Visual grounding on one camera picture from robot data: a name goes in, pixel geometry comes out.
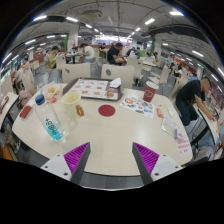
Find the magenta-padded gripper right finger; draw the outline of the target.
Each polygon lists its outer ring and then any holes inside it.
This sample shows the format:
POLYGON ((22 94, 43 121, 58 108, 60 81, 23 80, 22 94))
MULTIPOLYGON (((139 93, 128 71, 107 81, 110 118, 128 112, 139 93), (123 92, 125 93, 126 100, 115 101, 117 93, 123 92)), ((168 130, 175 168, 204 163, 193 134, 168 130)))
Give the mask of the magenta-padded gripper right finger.
POLYGON ((133 143, 132 153, 144 185, 150 184, 182 169, 169 155, 159 155, 138 143, 133 143))

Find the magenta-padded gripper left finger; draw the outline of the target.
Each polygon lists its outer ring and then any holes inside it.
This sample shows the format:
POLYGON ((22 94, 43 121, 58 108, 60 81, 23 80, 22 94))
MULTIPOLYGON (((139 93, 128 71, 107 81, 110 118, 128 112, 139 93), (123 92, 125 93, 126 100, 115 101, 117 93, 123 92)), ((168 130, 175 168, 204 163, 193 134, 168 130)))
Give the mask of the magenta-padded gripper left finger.
POLYGON ((84 143, 64 155, 56 154, 42 169, 79 185, 90 152, 90 143, 84 143))

